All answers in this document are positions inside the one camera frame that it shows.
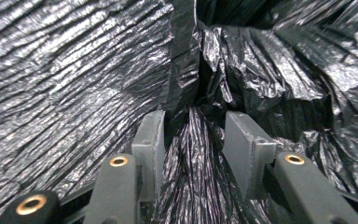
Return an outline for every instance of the brass ring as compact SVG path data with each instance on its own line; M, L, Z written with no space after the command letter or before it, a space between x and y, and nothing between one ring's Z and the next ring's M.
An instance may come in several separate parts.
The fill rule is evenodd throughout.
M35 205L27 205L27 203L36 201L37 204ZM46 198L46 196L42 195L42 194L37 194L31 197L26 198L24 201L22 201L22 203L19 204L19 206L17 206L16 212L19 215L25 216L25 215L29 215L32 214L34 212L36 212L37 210L41 209L46 202L48 201L48 199Z
M295 164L295 165L302 165L304 164L304 159L302 159L301 157L299 156L296 156L296 155L293 155L293 154L289 154L289 155L286 155L284 157L288 162L292 163L292 164Z
M129 159L127 159L127 157L123 157L123 156L114 157L114 158L110 161L110 165L111 165L111 166L118 167L118 166L125 165L128 161L129 161Z

